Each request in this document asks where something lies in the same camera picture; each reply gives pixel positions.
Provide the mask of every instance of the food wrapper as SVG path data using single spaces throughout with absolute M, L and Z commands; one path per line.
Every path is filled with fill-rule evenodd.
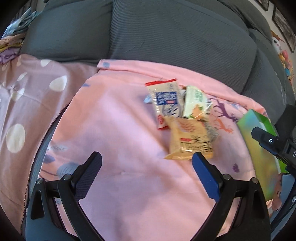
M 213 147 L 205 123 L 194 119 L 165 117 L 171 129 L 169 154 L 165 159 L 190 160 L 195 152 L 213 157 Z
M 187 86 L 183 117 L 197 121 L 208 121 L 212 102 L 195 86 Z
M 176 79 L 145 84 L 154 105 L 158 129 L 167 126 L 165 116 L 182 117 L 184 101 Z
M 206 128 L 206 130 L 207 130 L 207 136 L 208 136 L 210 142 L 213 142 L 214 140 L 216 140 L 217 137 L 219 136 L 218 131 L 216 131 L 216 129 L 213 128 L 213 127 L 212 127 L 208 122 L 206 122 L 206 121 L 204 121 L 202 124 L 205 126 L 205 128 Z
M 185 99 L 185 95 L 186 95 L 186 89 L 180 89 L 180 93 L 181 93 L 181 96 L 183 98 L 183 100 Z M 151 104 L 152 103 L 152 98 L 151 98 L 151 95 L 148 94 L 145 99 L 144 99 L 144 103 L 145 104 Z

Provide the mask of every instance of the green snack packet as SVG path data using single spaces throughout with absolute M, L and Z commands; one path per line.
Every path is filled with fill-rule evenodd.
M 187 86 L 183 117 L 207 121 L 211 108 L 212 102 L 202 90 L 192 85 Z

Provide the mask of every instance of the screw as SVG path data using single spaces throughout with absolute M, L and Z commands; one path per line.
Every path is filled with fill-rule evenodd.
M 42 183 L 43 182 L 43 178 L 39 178 L 36 182 L 37 182 L 37 184 Z
M 223 175 L 223 178 L 224 178 L 225 180 L 230 180 L 230 179 L 231 179 L 231 176 L 230 176 L 229 174 L 224 174 L 224 175 Z
M 251 180 L 252 180 L 252 182 L 253 182 L 253 183 L 255 183 L 255 184 L 257 184 L 257 183 L 259 182 L 259 181 L 258 181 L 258 179 L 257 179 L 257 178 L 255 178 L 255 177 L 252 177 L 252 179 L 251 179 Z
M 72 176 L 71 174 L 66 174 L 66 175 L 63 176 L 63 179 L 64 180 L 69 180 L 71 178 L 71 176 Z

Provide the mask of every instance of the white snack bag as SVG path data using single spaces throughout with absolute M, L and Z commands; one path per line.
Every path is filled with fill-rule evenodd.
M 176 79 L 146 83 L 154 105 L 158 129 L 167 126 L 164 116 L 182 117 L 184 101 Z

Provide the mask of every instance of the blue gripper pad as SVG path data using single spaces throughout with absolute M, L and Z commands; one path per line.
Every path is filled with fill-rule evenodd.
M 202 182 L 202 185 L 204 186 L 209 198 L 212 198 L 218 202 L 220 199 L 219 182 L 221 180 L 221 178 L 218 176 L 218 173 L 215 173 L 213 167 L 208 163 L 208 161 L 200 152 L 193 154 L 192 166 L 200 181 Z

